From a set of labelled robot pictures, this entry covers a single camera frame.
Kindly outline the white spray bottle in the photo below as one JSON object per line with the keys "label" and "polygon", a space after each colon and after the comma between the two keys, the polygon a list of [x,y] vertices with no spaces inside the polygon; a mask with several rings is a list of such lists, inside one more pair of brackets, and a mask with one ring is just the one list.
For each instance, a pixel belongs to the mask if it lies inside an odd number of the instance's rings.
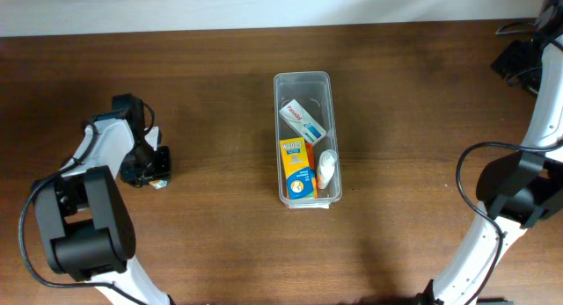
{"label": "white spray bottle", "polygon": [[318,189],[326,189],[336,170],[338,154],[332,150],[325,150],[318,159],[317,165],[317,187]]}

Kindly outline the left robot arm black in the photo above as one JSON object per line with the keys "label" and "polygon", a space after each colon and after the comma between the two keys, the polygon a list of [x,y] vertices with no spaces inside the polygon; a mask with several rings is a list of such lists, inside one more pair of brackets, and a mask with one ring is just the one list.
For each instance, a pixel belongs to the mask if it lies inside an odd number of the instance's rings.
{"label": "left robot arm black", "polygon": [[[112,304],[171,304],[136,257],[132,219],[117,183],[164,188],[171,179],[171,152],[161,143],[153,109],[132,94],[113,97],[112,109],[84,123],[73,156],[34,182],[18,221],[25,267],[42,285],[95,288]],[[27,254],[25,224],[34,211],[51,270],[70,283],[44,279]]]}

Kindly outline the yellow medicine box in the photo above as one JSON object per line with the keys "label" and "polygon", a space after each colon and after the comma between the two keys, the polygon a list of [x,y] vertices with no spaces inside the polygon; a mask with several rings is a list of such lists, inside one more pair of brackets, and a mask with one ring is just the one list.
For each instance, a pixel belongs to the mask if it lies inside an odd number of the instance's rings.
{"label": "yellow medicine box", "polygon": [[287,198],[315,199],[303,137],[280,141],[281,161],[286,179]]}

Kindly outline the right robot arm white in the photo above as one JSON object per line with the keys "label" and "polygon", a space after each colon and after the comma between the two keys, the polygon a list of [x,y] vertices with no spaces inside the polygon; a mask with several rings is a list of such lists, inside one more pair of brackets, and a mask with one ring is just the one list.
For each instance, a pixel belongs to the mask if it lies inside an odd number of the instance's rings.
{"label": "right robot arm white", "polygon": [[489,163],[476,187],[478,201],[465,203],[476,214],[456,256],[414,298],[416,304],[478,304],[479,295],[503,255],[528,229],[562,208],[562,0],[544,0],[533,22],[513,22],[498,36],[526,34],[514,40],[491,68],[508,85],[536,97],[523,142],[482,142],[460,156],[464,160],[480,148],[508,150]]}

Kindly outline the white green medicine box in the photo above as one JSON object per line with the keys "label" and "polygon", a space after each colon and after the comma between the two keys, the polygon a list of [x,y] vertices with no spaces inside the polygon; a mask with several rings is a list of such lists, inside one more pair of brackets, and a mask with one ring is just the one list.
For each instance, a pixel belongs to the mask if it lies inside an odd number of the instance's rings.
{"label": "white green medicine box", "polygon": [[326,137],[326,130],[295,99],[284,105],[279,115],[307,143],[316,144]]}

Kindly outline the orange medicine box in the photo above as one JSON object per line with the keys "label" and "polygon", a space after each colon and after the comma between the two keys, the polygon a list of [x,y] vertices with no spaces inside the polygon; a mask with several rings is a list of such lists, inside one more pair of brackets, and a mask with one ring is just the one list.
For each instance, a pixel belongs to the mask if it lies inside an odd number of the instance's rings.
{"label": "orange medicine box", "polygon": [[314,197],[317,198],[318,197],[318,188],[317,188],[317,180],[316,180],[316,167],[315,167],[315,160],[314,160],[313,144],[307,142],[305,144],[305,147],[306,147],[308,163],[309,163],[309,168],[310,168],[310,173],[311,173],[311,182],[312,182],[312,186],[313,186]]}

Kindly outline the small gold lid jar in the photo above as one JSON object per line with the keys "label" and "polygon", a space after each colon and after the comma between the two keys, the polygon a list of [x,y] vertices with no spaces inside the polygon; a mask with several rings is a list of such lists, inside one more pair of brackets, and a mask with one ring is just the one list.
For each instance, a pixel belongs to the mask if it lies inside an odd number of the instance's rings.
{"label": "small gold lid jar", "polygon": [[152,180],[149,182],[149,184],[154,187],[155,189],[161,189],[164,188],[168,185],[168,181],[167,180],[163,180],[163,179],[159,179],[159,180]]}

